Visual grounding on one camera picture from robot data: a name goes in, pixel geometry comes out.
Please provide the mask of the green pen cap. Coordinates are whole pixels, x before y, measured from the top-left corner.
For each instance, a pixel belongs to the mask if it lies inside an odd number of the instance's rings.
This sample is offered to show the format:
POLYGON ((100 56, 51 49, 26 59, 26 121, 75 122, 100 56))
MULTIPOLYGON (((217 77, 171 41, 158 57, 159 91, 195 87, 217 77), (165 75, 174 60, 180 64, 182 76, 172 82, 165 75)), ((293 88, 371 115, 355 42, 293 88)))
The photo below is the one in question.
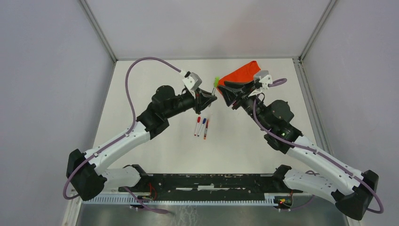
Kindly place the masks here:
POLYGON ((213 87, 217 88, 218 83, 219 83, 220 78, 219 77, 215 77, 214 82, 213 82, 213 87))

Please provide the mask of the thin blue-tip pen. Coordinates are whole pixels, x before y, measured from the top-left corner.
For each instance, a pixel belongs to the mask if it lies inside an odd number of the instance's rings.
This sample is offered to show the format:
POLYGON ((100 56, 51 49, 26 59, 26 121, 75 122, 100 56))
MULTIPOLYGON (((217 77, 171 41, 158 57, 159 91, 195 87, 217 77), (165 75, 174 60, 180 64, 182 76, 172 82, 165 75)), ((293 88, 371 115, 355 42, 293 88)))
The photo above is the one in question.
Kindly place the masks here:
POLYGON ((197 136, 198 136, 198 137, 200 136, 200 134, 201 134, 201 132, 202 132, 202 130, 203 130, 205 124, 206 124, 206 122, 203 121, 202 124, 201 124, 201 126, 200 126, 200 128, 199 128, 199 131, 198 131, 198 133, 197 133, 197 136))

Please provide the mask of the red orange pen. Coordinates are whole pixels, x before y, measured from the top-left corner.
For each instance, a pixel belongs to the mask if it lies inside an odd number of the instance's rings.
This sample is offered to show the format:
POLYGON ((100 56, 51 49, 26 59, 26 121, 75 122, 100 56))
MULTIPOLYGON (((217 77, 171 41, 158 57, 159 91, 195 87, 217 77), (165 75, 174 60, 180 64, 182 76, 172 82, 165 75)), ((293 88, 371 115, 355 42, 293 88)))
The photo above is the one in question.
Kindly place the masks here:
POLYGON ((206 140, 207 139, 207 130, 208 130, 208 125, 209 125, 209 120, 211 118, 211 115, 208 116, 206 124, 205 124, 205 129, 204 129, 204 137, 203 139, 206 140))

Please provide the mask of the thin clear red-tip pen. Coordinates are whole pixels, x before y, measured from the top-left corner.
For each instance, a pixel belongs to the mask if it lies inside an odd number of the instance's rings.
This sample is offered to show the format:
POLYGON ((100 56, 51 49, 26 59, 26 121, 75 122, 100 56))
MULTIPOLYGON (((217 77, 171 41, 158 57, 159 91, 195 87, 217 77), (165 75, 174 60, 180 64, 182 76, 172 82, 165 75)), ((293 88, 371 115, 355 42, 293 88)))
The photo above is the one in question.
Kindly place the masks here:
POLYGON ((194 136, 197 136, 197 132, 198 132, 198 127, 199 127, 200 123, 197 122, 196 126, 195 126, 195 130, 194 130, 194 136))

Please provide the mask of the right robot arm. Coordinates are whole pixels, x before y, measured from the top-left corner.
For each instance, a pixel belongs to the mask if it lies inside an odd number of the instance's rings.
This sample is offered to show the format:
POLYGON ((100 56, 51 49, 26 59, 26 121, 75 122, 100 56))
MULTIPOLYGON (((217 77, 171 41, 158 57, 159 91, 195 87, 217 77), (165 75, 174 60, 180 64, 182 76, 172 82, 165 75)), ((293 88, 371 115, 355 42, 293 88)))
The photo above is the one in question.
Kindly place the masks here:
POLYGON ((236 110, 242 108, 265 132, 264 139, 274 150, 295 158, 311 168, 303 173, 286 165, 277 168, 272 187, 277 192, 288 188, 300 190, 325 199, 344 215, 361 220, 375 200, 384 212, 376 190, 379 176, 371 171, 360 171, 331 156, 316 146, 290 122, 294 117, 287 101, 275 100, 265 105, 260 99, 259 82, 225 82, 219 85, 226 105, 236 110))

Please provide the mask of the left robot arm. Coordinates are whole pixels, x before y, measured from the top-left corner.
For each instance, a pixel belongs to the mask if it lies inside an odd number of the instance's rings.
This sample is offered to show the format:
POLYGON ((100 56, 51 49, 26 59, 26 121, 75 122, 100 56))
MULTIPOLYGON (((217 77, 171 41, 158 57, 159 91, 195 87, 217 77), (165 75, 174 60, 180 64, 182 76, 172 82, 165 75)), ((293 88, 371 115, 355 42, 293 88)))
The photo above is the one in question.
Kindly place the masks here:
POLYGON ((200 88, 193 93, 184 88, 179 95, 176 95, 169 85, 157 88, 146 110, 126 131, 98 148, 84 152, 75 149, 70 152, 66 176, 67 184, 71 184, 77 192, 75 197, 84 201, 95 198, 112 182, 112 179, 106 176, 111 164, 135 147, 162 133, 169 126, 169 118, 189 109, 200 114, 216 99, 216 96, 200 88))

